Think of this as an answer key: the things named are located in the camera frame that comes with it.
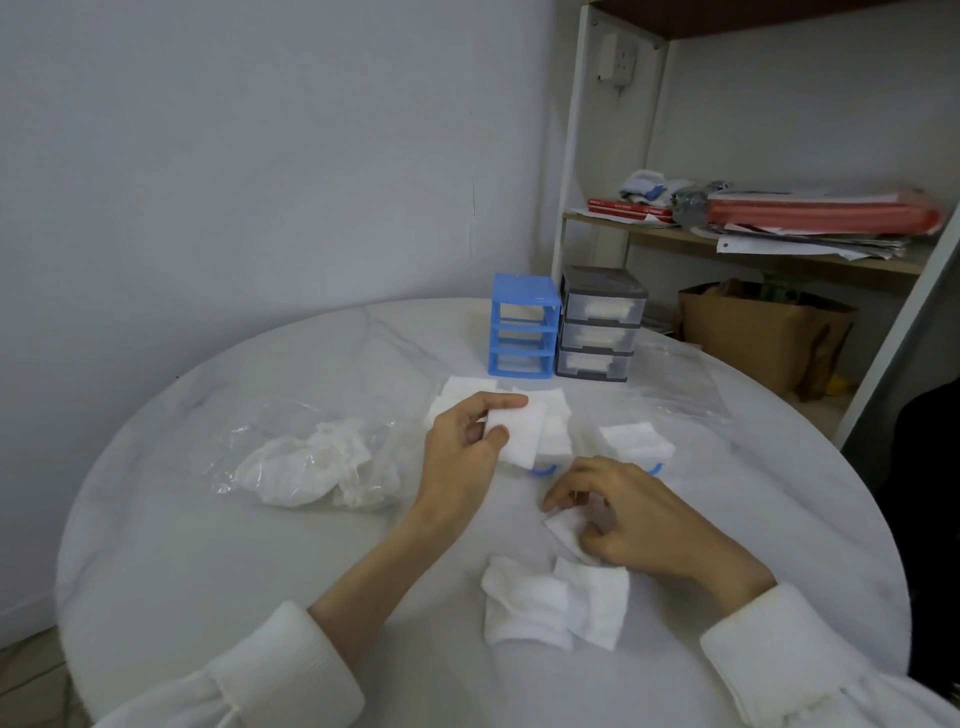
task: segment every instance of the electrical socket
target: electrical socket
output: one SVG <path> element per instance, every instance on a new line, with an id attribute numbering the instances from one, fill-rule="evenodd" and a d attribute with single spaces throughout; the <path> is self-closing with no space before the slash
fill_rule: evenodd
<path id="1" fill-rule="evenodd" d="M 634 80 L 637 43 L 623 33 L 607 33 L 600 41 L 597 60 L 597 79 L 616 88 L 623 88 Z"/>

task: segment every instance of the brown paper bag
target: brown paper bag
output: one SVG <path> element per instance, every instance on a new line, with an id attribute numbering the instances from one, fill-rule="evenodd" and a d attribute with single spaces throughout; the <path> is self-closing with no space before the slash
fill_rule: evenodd
<path id="1" fill-rule="evenodd" d="M 716 293 L 718 283 L 680 292 L 684 341 L 756 379 L 778 395 L 824 395 L 856 309 L 803 293 L 797 304 L 757 301 L 759 283 L 735 287 L 743 298 Z"/>

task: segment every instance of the person's left hand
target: person's left hand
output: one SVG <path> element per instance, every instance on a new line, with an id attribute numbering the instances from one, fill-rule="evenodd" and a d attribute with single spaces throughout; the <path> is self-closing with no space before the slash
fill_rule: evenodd
<path id="1" fill-rule="evenodd" d="M 510 439 L 504 426 L 484 437 L 479 423 L 491 409 L 526 406 L 526 395 L 478 392 L 434 420 L 426 435 L 420 492 L 411 515 L 438 526 L 452 544 L 464 532 L 490 489 L 496 459 Z"/>

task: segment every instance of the marble tabletop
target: marble tabletop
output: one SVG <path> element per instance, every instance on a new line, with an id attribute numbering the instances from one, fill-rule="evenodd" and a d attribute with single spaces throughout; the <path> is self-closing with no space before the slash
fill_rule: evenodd
<path id="1" fill-rule="evenodd" d="M 317 316 L 213 357 L 124 425 L 87 476 L 60 547 L 60 634 L 94 717 L 203 666 L 280 601 L 308 604 L 397 518 L 396 509 L 285 510 L 214 495 L 198 444 L 271 397 L 416 417 L 447 376 L 484 375 L 489 314 L 488 301 L 456 299 Z M 664 481 L 796 584 L 880 668 L 905 671 L 906 583 L 867 488 L 785 402 L 720 362 L 708 367 L 733 415 L 732 441 L 664 420 L 685 453 Z M 632 378 L 509 383 L 563 386 L 575 412 L 589 404 L 615 414 L 642 373 Z M 489 557 L 548 571 L 566 555 L 540 526 L 542 488 L 498 470 L 467 533 L 403 600 L 363 665 L 368 707 L 358 725 L 740 725 L 698 643 L 717 615 L 685 583 L 634 575 L 614 653 L 587 643 L 572 653 L 486 647 L 479 577 Z"/>

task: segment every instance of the white sweater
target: white sweater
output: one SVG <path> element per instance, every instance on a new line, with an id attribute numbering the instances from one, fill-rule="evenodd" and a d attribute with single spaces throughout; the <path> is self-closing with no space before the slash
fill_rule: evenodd
<path id="1" fill-rule="evenodd" d="M 752 726 L 960 728 L 960 712 L 912 680 L 876 672 L 789 585 L 719 622 L 701 645 Z M 324 632 L 286 602 L 204 669 L 145 692 L 97 728 L 339 728 L 363 706 Z"/>

